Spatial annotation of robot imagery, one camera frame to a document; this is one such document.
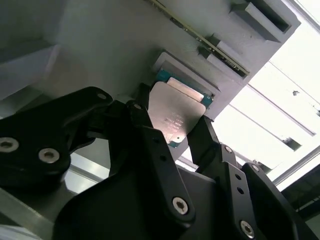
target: slot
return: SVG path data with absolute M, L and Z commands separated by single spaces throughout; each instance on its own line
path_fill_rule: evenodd
M 247 76 L 244 72 L 239 71 L 231 62 L 221 56 L 218 52 L 210 52 L 204 47 L 198 48 L 199 53 L 212 65 L 220 69 L 223 73 L 232 79 L 242 82 Z
M 265 40 L 278 43 L 283 41 L 284 33 L 253 3 L 235 4 L 231 11 L 237 14 Z
M 217 36 L 214 34 L 207 38 L 207 40 L 213 44 L 215 47 L 223 51 L 224 53 L 228 54 L 232 59 L 234 59 L 237 63 L 241 63 L 242 66 L 244 66 L 246 69 L 248 69 L 249 64 L 244 60 L 242 56 L 240 56 L 235 50 L 233 50 L 229 45 L 227 45 L 224 41 L 220 40 Z M 237 71 L 237 68 L 235 66 L 232 66 L 229 64 L 229 62 L 225 62 L 225 59 L 221 58 L 221 56 L 212 53 L 216 58 L 218 58 L 221 62 L 226 64 L 233 72 L 237 73 L 241 78 L 241 81 L 246 77 L 245 74 L 242 72 Z
M 281 32 L 286 32 L 291 26 L 277 14 L 264 0 L 250 0 L 263 15 L 265 15 Z
M 173 22 L 175 25 L 177 25 L 179 28 L 181 28 L 181 29 L 184 28 L 184 25 L 181 24 L 179 21 L 177 21 L 174 17 L 171 17 L 170 21 Z
M 287 145 L 289 148 L 291 148 L 293 151 L 298 150 L 301 147 L 301 144 L 293 140 L 292 138 L 287 138 L 282 141 L 285 145 Z

